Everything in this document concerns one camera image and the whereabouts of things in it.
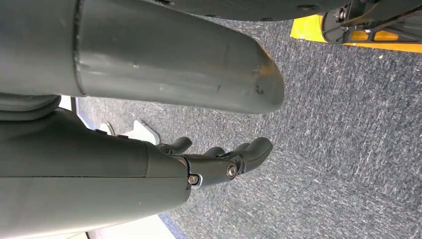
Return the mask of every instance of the black bracket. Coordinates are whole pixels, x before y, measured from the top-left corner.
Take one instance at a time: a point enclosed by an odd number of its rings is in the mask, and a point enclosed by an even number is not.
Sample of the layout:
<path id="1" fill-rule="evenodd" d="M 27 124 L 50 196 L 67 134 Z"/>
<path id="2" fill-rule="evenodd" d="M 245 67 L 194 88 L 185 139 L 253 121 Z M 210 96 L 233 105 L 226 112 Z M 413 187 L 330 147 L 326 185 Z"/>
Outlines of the black bracket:
<path id="1" fill-rule="evenodd" d="M 396 37 L 379 37 L 381 31 Z M 422 43 L 422 4 L 419 0 L 399 4 L 395 0 L 353 0 L 326 12 L 321 32 L 328 43 Z"/>

